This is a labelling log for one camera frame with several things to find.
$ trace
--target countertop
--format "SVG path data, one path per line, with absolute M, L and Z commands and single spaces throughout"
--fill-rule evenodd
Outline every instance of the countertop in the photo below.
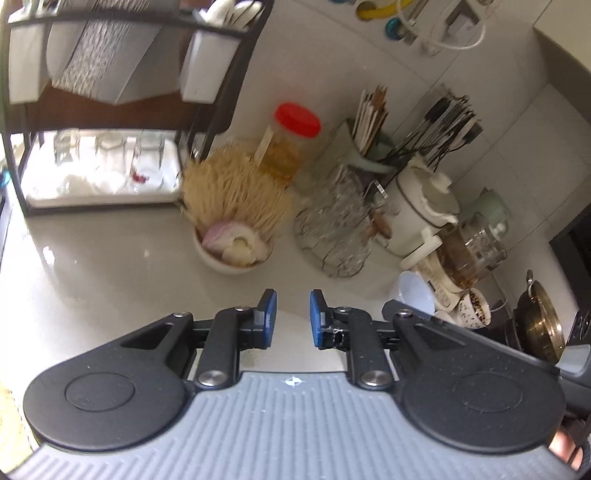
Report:
M 278 292 L 271 348 L 244 352 L 243 369 L 338 371 L 344 356 L 319 351 L 308 320 L 310 290 L 329 305 L 381 308 L 400 273 L 399 260 L 377 245 L 361 272 L 334 279 L 309 264 L 287 219 L 269 260 L 228 277 L 197 256 L 191 226 L 173 207 L 60 213 L 25 221 L 14 209 L 0 267 L 0 380 L 17 401 L 43 370 L 172 312 L 196 319 L 256 305 Z

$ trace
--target circular black cover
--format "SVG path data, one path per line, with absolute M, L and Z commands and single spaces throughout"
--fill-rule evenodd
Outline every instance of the circular black cover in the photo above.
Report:
M 40 440 L 97 452 L 154 437 L 186 397 L 183 382 L 153 351 L 107 344 L 39 375 L 24 411 Z
M 480 346 L 433 352 L 402 389 L 401 407 L 443 443 L 509 454 L 548 444 L 565 400 L 553 373 Z

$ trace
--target jar with red lid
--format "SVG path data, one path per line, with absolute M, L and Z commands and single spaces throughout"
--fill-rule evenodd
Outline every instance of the jar with red lid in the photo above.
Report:
M 296 103 L 282 103 L 273 117 L 254 159 L 261 170 L 288 185 L 307 159 L 309 142 L 322 127 L 314 113 Z

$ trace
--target white electric pot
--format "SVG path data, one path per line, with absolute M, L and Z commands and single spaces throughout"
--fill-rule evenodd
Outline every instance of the white electric pot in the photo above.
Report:
M 446 224 L 457 224 L 460 206 L 450 191 L 452 181 L 433 173 L 420 157 L 414 157 L 386 188 L 389 211 L 385 215 L 392 231 L 386 248 L 405 257 L 407 270 L 441 245 L 437 232 Z

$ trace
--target glass cup rack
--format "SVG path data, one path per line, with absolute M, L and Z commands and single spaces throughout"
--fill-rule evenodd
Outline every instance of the glass cup rack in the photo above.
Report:
M 124 135 L 131 135 L 133 140 L 143 131 L 167 132 L 164 155 L 168 149 L 175 150 L 178 159 L 178 171 L 182 170 L 181 160 L 187 157 L 187 145 L 193 145 L 196 134 L 203 134 L 199 148 L 200 160 L 207 157 L 216 135 L 225 132 L 232 121 L 242 82 L 252 57 L 256 42 L 264 28 L 273 0 L 262 0 L 263 9 L 257 19 L 247 30 L 234 30 L 227 27 L 216 27 L 195 19 L 191 11 L 182 9 L 176 12 L 129 11 L 116 8 L 101 10 L 67 10 L 45 7 L 34 0 L 27 7 L 14 11 L 14 3 L 4 2 L 0 9 L 0 96 L 3 115 L 0 118 L 0 134 L 5 150 L 8 170 L 11 174 L 18 202 L 25 216 L 51 213 L 62 210 L 104 209 L 129 205 L 161 205 L 173 203 L 172 197 L 155 199 L 149 190 L 125 189 L 111 198 L 99 202 L 78 201 L 70 196 L 68 202 L 35 202 L 23 188 L 23 178 L 27 180 L 25 171 L 29 163 L 33 169 L 34 161 L 29 162 L 31 154 L 41 152 L 46 147 L 53 157 L 53 135 L 55 131 L 79 129 L 82 135 L 98 134 L 97 131 L 118 130 Z M 221 86 L 213 103 L 183 102 L 178 92 L 139 100 L 121 105 L 109 105 L 95 100 L 83 98 L 73 93 L 57 90 L 50 85 L 43 90 L 35 103 L 12 105 L 9 102 L 9 43 L 11 30 L 17 27 L 36 24 L 54 24 L 55 22 L 87 22 L 92 20 L 113 20 L 121 22 L 138 22 L 141 24 L 162 25 L 167 28 L 182 29 L 187 38 L 196 31 L 204 31 L 239 39 L 238 47 L 222 80 Z M 46 132 L 52 135 L 51 145 L 45 145 Z M 22 133 L 24 136 L 24 152 L 17 162 L 12 149 L 11 134 Z

